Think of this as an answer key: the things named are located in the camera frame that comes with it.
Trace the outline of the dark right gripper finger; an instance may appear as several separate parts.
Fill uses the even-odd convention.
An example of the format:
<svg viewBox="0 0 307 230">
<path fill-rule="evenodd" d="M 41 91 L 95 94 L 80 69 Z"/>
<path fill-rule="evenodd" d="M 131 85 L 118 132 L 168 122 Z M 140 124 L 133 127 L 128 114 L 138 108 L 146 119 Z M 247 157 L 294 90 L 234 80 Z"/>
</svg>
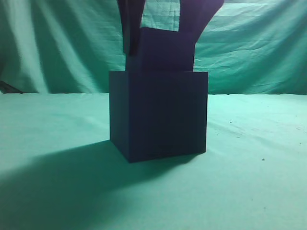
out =
<svg viewBox="0 0 307 230">
<path fill-rule="evenodd" d="M 179 17 L 180 70 L 193 71 L 195 45 L 224 0 L 181 0 Z"/>
</svg>

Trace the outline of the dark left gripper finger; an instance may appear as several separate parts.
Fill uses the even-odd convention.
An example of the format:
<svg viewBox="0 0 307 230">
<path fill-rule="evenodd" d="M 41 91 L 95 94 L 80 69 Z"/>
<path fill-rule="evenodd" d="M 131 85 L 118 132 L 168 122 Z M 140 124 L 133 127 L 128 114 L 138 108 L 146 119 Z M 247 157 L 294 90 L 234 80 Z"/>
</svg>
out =
<svg viewBox="0 0 307 230">
<path fill-rule="evenodd" d="M 137 53 L 141 36 L 141 20 L 145 0 L 117 0 L 123 35 L 123 51 L 127 56 Z"/>
</svg>

